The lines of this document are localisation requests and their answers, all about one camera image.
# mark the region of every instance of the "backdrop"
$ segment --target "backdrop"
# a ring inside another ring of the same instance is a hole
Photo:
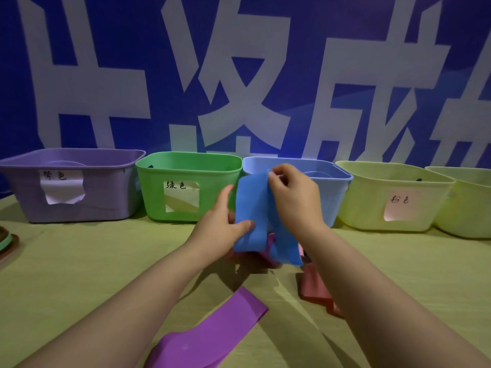
[[[0,158],[115,147],[491,168],[491,0],[0,5]]]

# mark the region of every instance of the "blue bin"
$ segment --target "blue bin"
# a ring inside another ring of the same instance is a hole
[[[243,171],[246,174],[266,172],[279,164],[292,164],[319,186],[322,216],[329,227],[334,225],[344,194],[353,176],[337,165],[324,160],[287,159],[281,157],[245,157]]]

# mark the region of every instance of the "person's right arm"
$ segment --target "person's right arm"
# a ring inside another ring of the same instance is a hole
[[[269,184],[281,220],[316,264],[371,366],[491,367],[486,355],[324,224],[314,181],[283,164],[270,172]]]

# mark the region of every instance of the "plastic bin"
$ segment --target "plastic bin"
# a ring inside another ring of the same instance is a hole
[[[0,160],[32,223],[110,221],[141,205],[138,149],[46,148]]]
[[[324,160],[260,156],[244,158],[244,173],[265,172],[284,163],[293,165],[317,183],[321,194],[322,217],[326,225],[331,227],[336,220],[339,206],[353,176],[333,163]]]
[[[137,170],[150,218],[196,222],[225,186],[237,185],[242,159],[226,154],[158,152],[139,160]],[[229,202],[234,209],[235,193]]]
[[[363,161],[336,165],[354,176],[339,218],[360,229],[425,231],[455,183],[412,165]]]
[[[455,179],[434,224],[457,236],[491,238],[491,170],[428,166]]]

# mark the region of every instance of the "blue fabric strip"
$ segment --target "blue fabric strip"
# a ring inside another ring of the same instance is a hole
[[[267,172],[245,176],[239,180],[235,220],[241,222],[248,219],[253,220],[256,227],[235,243],[235,252],[264,251],[269,223],[275,236],[275,243],[270,247],[270,257],[282,263],[303,265],[298,251],[298,241],[278,216],[273,192],[267,183]]]

